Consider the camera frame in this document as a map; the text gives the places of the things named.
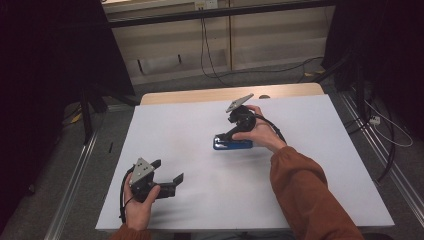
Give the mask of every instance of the left hand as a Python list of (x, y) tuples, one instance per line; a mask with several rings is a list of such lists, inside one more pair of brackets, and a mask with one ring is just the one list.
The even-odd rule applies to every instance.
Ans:
[[(128, 199), (133, 197), (130, 188), (130, 179), (132, 173), (128, 175), (125, 180), (124, 186), (124, 201), (127, 202)], [(155, 202), (156, 197), (159, 195), (160, 186), (156, 185), (150, 190), (149, 195), (146, 200), (141, 203), (135, 199), (131, 199), (127, 206), (125, 207), (126, 217), (127, 217), (127, 226), (137, 231), (146, 230), (149, 225), (150, 214), (152, 209), (152, 204)]]

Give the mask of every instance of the blue object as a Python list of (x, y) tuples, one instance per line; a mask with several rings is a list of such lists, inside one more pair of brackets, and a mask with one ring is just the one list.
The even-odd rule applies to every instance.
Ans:
[(213, 139), (213, 148), (215, 150), (235, 150), (249, 149), (253, 147), (253, 142), (250, 140), (221, 140), (218, 136)]

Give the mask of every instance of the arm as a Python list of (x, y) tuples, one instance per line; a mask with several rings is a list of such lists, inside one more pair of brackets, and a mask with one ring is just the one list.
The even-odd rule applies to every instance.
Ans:
[(131, 179), (129, 174), (124, 186), (124, 200), (125, 212), (127, 215), (127, 222), (123, 223), (119, 230), (115, 232), (110, 240), (150, 240), (150, 231), (147, 230), (149, 225), (150, 213), (152, 204), (155, 202), (156, 197), (160, 192), (160, 186), (156, 185), (150, 191), (146, 200), (143, 203), (137, 202), (132, 199), (129, 181)]
[[(262, 115), (259, 107), (247, 107)], [(297, 239), (363, 239), (328, 190), (322, 168), (288, 147), (267, 123), (257, 119), (251, 132), (236, 133), (233, 139), (250, 139), (274, 152), (270, 171), (272, 189)]]

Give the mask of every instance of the power outlet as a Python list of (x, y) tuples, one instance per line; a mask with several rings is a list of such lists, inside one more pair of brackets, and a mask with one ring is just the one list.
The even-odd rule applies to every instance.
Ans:
[(216, 9), (218, 8), (218, 0), (196, 0), (194, 1), (194, 9)]
[(218, 8), (218, 0), (206, 0), (205, 5), (206, 9), (216, 9)]
[(206, 9), (205, 0), (196, 0), (194, 1), (194, 10)]
[(380, 124), (380, 117), (379, 116), (371, 116), (370, 123), (374, 125)]

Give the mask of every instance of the black cable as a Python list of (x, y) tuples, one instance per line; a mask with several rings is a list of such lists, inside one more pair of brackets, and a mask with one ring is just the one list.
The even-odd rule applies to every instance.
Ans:
[(303, 80), (303, 78), (305, 77), (305, 65), (307, 64), (307, 63), (310, 63), (310, 62), (312, 62), (312, 61), (314, 61), (314, 60), (317, 60), (317, 59), (322, 59), (322, 58), (324, 58), (324, 57), (316, 57), (316, 58), (310, 58), (310, 59), (306, 59), (303, 63), (302, 63), (302, 69), (303, 69), (303, 72), (302, 72), (302, 77), (300, 77), (300, 79), (296, 82), (296, 83), (300, 83), (302, 80)]
[(325, 23), (327, 23), (327, 28), (330, 29), (330, 24), (328, 23), (328, 16), (327, 16), (327, 7), (324, 8), (324, 15), (325, 15)]
[(361, 126), (359, 126), (357, 129), (355, 129), (355, 130), (353, 130), (353, 131), (351, 131), (351, 132), (348, 132), (348, 134), (349, 134), (349, 135), (352, 135), (352, 134), (354, 134), (354, 133), (356, 133), (356, 132), (359, 132), (360, 130), (362, 130), (363, 128), (365, 128), (365, 127), (367, 126), (367, 123), (368, 123), (368, 122), (366, 122), (366, 123), (362, 124), (362, 125), (361, 125)]
[(350, 121), (348, 121), (348, 122), (343, 123), (343, 125), (344, 125), (344, 127), (345, 127), (345, 128), (348, 128), (348, 127), (352, 126), (352, 124), (354, 124), (354, 123), (355, 123), (356, 121), (358, 121), (359, 119), (361, 119), (361, 118), (355, 118), (355, 119), (353, 119), (353, 120), (350, 120)]
[(283, 140), (285, 143), (287, 143), (287, 142), (286, 142), (286, 139), (284, 139), (284, 137), (283, 137), (283, 134), (281, 134), (280, 129), (278, 129), (278, 128), (277, 128), (277, 126), (275, 126), (275, 124), (274, 124), (274, 123), (272, 123), (271, 121), (269, 121), (268, 119), (264, 118), (263, 116), (261, 116), (261, 115), (259, 115), (259, 114), (255, 114), (255, 117), (256, 117), (256, 118), (259, 118), (259, 119), (261, 119), (261, 120), (265, 121), (266, 123), (268, 123), (269, 125), (271, 125), (272, 129), (274, 129), (274, 131), (275, 131), (275, 133), (278, 135), (278, 137), (279, 137), (281, 140)]
[(210, 52), (210, 49), (209, 49), (208, 35), (207, 35), (207, 30), (206, 30), (205, 19), (204, 18), (201, 18), (200, 21), (202, 23), (202, 55), (201, 55), (201, 58), (200, 58), (200, 64), (202, 66), (202, 71), (205, 74), (205, 76), (210, 77), (209, 75), (206, 74), (206, 72), (205, 72), (205, 70), (203, 68), (203, 46), (204, 46), (204, 42), (206, 41), (206, 47), (208, 49), (209, 62), (211, 63), (212, 71), (213, 71), (213, 73), (215, 75), (214, 78), (217, 78), (223, 85), (225, 85), (227, 87), (233, 87), (232, 85), (229, 85), (229, 84), (224, 83), (221, 80), (221, 78), (216, 74), (215, 67), (213, 66), (213, 62), (212, 62), (212, 58), (211, 58), (211, 52)]
[[(211, 55), (210, 55), (210, 49), (209, 49), (209, 43), (208, 43), (208, 36), (207, 36), (207, 29), (206, 29), (205, 19), (204, 18), (201, 18), (200, 20), (201, 20), (201, 24), (202, 24), (202, 52), (201, 52), (201, 57), (200, 57), (200, 65), (202, 67), (202, 72), (208, 78), (217, 78), (225, 86), (234, 87), (234, 86), (231, 86), (229, 84), (224, 83), (221, 78), (222, 77), (229, 76), (229, 75), (235, 75), (235, 74), (244, 74), (244, 73), (279, 73), (279, 72), (285, 72), (285, 71), (293, 70), (293, 69), (296, 69), (296, 68), (299, 68), (299, 67), (303, 67), (303, 74), (302, 74), (302, 76), (303, 76), (305, 74), (305, 69), (304, 69), (305, 64), (307, 64), (309, 62), (312, 62), (314, 60), (317, 60), (317, 59), (324, 58), (324, 57), (315, 57), (315, 58), (306, 59), (303, 63), (301, 63), (299, 65), (296, 65), (296, 66), (290, 67), (290, 68), (286, 68), (286, 69), (280, 69), (280, 70), (249, 70), (249, 71), (229, 72), (229, 73), (224, 73), (222, 75), (218, 75), (216, 73), (216, 71), (215, 71), (215, 68), (214, 68), (213, 63), (212, 63), (212, 58), (211, 58)], [(203, 46), (204, 46), (204, 43), (205, 42), (206, 42), (206, 47), (207, 47), (207, 50), (208, 50), (209, 61), (211, 63), (212, 71), (214, 73), (213, 75), (207, 74), (205, 72), (205, 69), (204, 69), (204, 66), (203, 66), (203, 53), (204, 53)]]
[[(389, 120), (390, 122), (392, 121), (392, 113), (390, 111), (389, 108), (387, 108), (387, 113), (389, 115)], [(386, 167), (384, 168), (384, 171), (381, 173), (380, 177), (377, 178), (376, 182), (377, 184), (380, 184), (380, 182), (386, 177), (386, 175), (390, 172), (390, 169), (392, 168), (394, 161), (395, 161), (395, 154), (396, 154), (396, 144), (394, 143), (395, 140), (395, 131), (394, 131), (394, 126), (393, 123), (390, 123), (389, 126), (390, 129), (390, 139), (391, 139), (391, 144), (390, 144), (390, 151), (389, 151), (389, 155), (387, 156), (387, 164)]]
[(132, 166), (132, 168), (128, 169), (128, 171), (125, 173), (124, 179), (122, 180), (122, 184), (121, 184), (121, 192), (119, 194), (119, 211), (120, 211), (121, 215), (119, 216), (119, 218), (121, 219), (122, 223), (127, 222), (127, 218), (125, 217), (125, 207), (130, 202), (130, 200), (132, 200), (132, 198), (130, 198), (125, 204), (123, 203), (124, 202), (125, 181), (127, 180), (128, 175), (130, 175), (130, 173), (132, 173), (134, 171), (134, 168), (135, 168), (135, 166)]

